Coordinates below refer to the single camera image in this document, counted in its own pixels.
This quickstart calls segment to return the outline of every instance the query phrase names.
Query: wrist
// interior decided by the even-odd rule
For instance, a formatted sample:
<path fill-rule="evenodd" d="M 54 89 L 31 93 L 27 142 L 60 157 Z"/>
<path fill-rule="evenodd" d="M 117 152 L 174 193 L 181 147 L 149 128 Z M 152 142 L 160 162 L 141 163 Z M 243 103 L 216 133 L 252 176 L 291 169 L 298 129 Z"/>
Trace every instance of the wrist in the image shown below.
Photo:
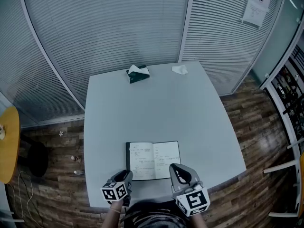
<path fill-rule="evenodd" d="M 117 202 L 113 201 L 110 208 L 115 209 L 117 211 L 121 211 L 123 207 L 123 203 L 124 203 L 123 199 Z"/>

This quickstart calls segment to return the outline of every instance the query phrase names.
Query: cable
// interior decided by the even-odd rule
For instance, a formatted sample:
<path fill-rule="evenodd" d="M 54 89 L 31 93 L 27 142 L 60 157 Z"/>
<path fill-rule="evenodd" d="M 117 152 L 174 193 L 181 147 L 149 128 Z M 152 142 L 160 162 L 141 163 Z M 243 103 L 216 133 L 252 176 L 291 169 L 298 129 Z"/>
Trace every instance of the cable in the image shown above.
<path fill-rule="evenodd" d="M 25 181 L 23 180 L 23 178 L 22 178 L 22 176 L 21 176 L 21 173 L 22 173 L 22 172 L 25 173 L 25 174 L 27 175 L 27 177 L 28 177 L 28 179 L 29 179 L 29 181 L 30 181 L 30 185 L 31 185 L 31 188 L 32 188 L 32 194 L 31 194 L 31 196 L 29 196 L 29 194 L 28 194 L 28 193 L 29 193 L 29 192 L 28 192 L 28 188 L 27 188 L 27 186 L 26 186 L 26 184 L 25 184 Z M 32 181 L 31 181 L 31 179 L 30 179 L 30 176 L 29 176 L 25 171 L 19 171 L 19 175 L 18 175 L 19 199 L 20 199 L 21 212 L 22 212 L 21 218 L 23 218 L 23 208 L 22 208 L 22 203 L 21 203 L 21 194 L 20 194 L 20 187 L 19 187 L 19 177 L 21 177 L 21 180 L 22 180 L 23 183 L 24 183 L 25 189 L 26 189 L 26 191 L 27 191 L 27 196 L 28 196 L 28 198 L 29 198 L 29 200 L 27 201 L 27 209 L 28 209 L 28 212 L 29 212 L 29 216 L 31 217 L 31 219 L 32 219 L 39 227 L 44 228 L 44 224 L 43 224 L 42 217 L 40 216 L 40 214 L 39 214 L 37 208 L 35 207 L 33 201 L 31 200 L 32 197 L 33 197 L 33 195 L 34 195 L 33 184 L 32 184 Z M 37 221 L 35 221 L 35 220 L 33 219 L 32 215 L 31 215 L 31 213 L 30 213 L 30 211 L 29 211 L 29 202 L 32 203 L 32 205 L 33 205 L 33 207 L 35 208 L 37 214 L 39 215 L 39 217 L 40 217 L 40 219 L 41 219 L 42 226 L 39 225 L 39 224 L 37 223 Z"/>

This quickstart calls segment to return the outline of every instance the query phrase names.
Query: tissue box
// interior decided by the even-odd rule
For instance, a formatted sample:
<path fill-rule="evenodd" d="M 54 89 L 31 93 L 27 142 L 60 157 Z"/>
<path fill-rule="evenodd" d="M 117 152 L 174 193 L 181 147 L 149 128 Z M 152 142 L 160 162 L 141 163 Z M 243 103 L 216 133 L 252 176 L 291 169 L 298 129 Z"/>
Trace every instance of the tissue box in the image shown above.
<path fill-rule="evenodd" d="M 147 68 L 146 65 L 139 66 L 138 68 L 139 68 L 139 69 L 146 68 L 146 69 L 148 70 L 148 68 Z M 128 76 L 129 76 L 130 84 L 135 83 L 135 82 L 137 82 L 137 81 L 140 81 L 140 80 L 143 80 L 143 79 L 145 79 L 145 78 L 149 78 L 149 77 L 150 77 L 149 74 L 144 74 L 144 73 L 140 73 L 140 72 L 134 72 L 134 71 L 133 71 L 133 72 L 131 72 L 130 74 L 129 74 L 129 70 L 127 70 L 126 72 L 127 72 Z"/>

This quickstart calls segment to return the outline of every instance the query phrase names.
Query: person's arm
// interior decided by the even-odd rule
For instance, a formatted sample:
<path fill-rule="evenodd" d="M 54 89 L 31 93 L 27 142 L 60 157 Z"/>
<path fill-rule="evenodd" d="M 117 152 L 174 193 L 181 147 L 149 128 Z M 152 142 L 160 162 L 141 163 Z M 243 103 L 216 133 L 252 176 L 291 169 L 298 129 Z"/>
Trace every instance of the person's arm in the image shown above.
<path fill-rule="evenodd" d="M 107 213 L 105 220 L 101 228 L 117 228 L 120 218 L 120 212 L 123 207 L 123 199 L 118 202 L 112 202 L 109 212 Z"/>
<path fill-rule="evenodd" d="M 207 228 L 207 225 L 201 214 L 192 215 L 190 222 L 193 228 Z"/>

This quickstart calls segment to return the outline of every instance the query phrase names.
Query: black chair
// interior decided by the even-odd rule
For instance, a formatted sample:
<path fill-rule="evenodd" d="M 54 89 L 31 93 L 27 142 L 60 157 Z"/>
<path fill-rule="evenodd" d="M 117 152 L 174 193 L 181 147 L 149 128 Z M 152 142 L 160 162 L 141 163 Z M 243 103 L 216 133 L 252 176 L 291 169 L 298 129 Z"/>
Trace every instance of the black chair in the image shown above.
<path fill-rule="evenodd" d="M 28 151 L 28 157 L 18 157 L 18 163 L 23 166 L 28 166 L 30 172 L 36 177 L 42 177 L 48 168 L 48 150 L 41 142 L 36 142 L 23 134 L 20 139 L 29 143 L 31 147 Z"/>

